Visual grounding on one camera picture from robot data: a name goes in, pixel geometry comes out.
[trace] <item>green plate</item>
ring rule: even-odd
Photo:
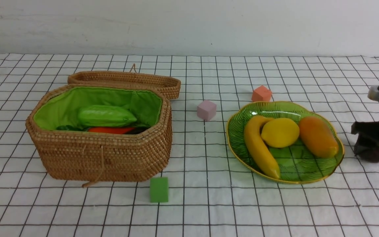
[[[268,177],[258,168],[245,146],[244,127],[248,120],[255,115],[273,118],[290,118],[298,123],[303,117],[316,116],[325,121],[333,132],[339,152],[333,158],[320,159],[311,154],[300,139],[295,144],[282,149],[269,147],[271,154],[280,167],[280,179]],[[227,141],[235,157],[256,174],[281,183],[304,184],[313,183],[329,177],[338,167],[344,157],[344,147],[337,137],[331,123],[322,116],[308,111],[304,107],[287,101],[253,102],[250,103],[227,122]]]

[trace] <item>basket handle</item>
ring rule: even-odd
[[[88,187],[99,182],[100,177],[102,176],[103,172],[105,171],[105,159],[103,157],[103,146],[101,146],[101,156],[100,157],[101,157],[102,169],[101,169],[99,175],[96,177],[96,179],[94,181],[89,181],[89,182],[81,185],[82,188],[88,188]]]
[[[136,71],[136,64],[135,64],[135,63],[133,63],[133,66],[131,67],[130,72],[131,72],[133,69],[134,69],[134,72],[137,73],[137,71]]]

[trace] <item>green block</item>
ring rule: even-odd
[[[150,202],[168,202],[169,184],[167,177],[155,177],[150,179]]]

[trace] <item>yellow banana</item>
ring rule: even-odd
[[[252,117],[245,126],[244,138],[248,152],[254,162],[268,177],[280,179],[280,168],[264,141],[261,139],[260,128],[273,118],[261,115]]]

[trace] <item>green vegetable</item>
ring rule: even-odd
[[[90,105],[80,108],[78,120],[84,126],[122,127],[137,121],[127,109],[113,105]]]
[[[62,125],[62,126],[59,126],[59,127],[57,127],[57,130],[60,130],[60,131],[83,131],[82,129],[73,127],[71,125]]]

